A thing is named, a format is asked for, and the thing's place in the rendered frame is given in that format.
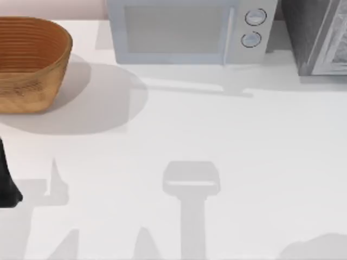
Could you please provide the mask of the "pale microwave oven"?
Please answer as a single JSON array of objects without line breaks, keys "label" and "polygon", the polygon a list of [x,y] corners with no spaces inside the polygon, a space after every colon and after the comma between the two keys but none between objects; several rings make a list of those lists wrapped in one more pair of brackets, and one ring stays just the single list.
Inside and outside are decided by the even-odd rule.
[{"label": "pale microwave oven", "polygon": [[[115,57],[120,64],[220,64],[229,11],[234,9],[227,64],[257,64],[265,55],[278,0],[106,0]],[[250,26],[245,15],[264,9]],[[255,48],[241,37],[256,31]]]}]

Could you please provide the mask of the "microwave knob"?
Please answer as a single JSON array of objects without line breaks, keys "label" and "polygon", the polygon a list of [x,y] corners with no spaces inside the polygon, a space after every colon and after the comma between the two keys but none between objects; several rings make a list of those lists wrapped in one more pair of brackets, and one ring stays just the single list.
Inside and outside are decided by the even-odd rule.
[{"label": "microwave knob", "polygon": [[259,26],[267,18],[267,13],[264,9],[253,9],[246,13],[245,21],[250,26]]},{"label": "microwave knob", "polygon": [[261,43],[261,41],[262,36],[256,31],[252,31],[249,34],[244,34],[241,37],[241,44],[245,48],[255,48]]}]

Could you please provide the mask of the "brown wooden basket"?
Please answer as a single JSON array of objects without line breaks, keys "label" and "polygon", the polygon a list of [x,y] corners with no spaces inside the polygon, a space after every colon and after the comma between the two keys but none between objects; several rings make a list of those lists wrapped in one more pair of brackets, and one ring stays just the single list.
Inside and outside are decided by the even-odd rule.
[{"label": "brown wooden basket", "polygon": [[73,38],[42,18],[0,16],[0,113],[36,113],[54,102]]}]

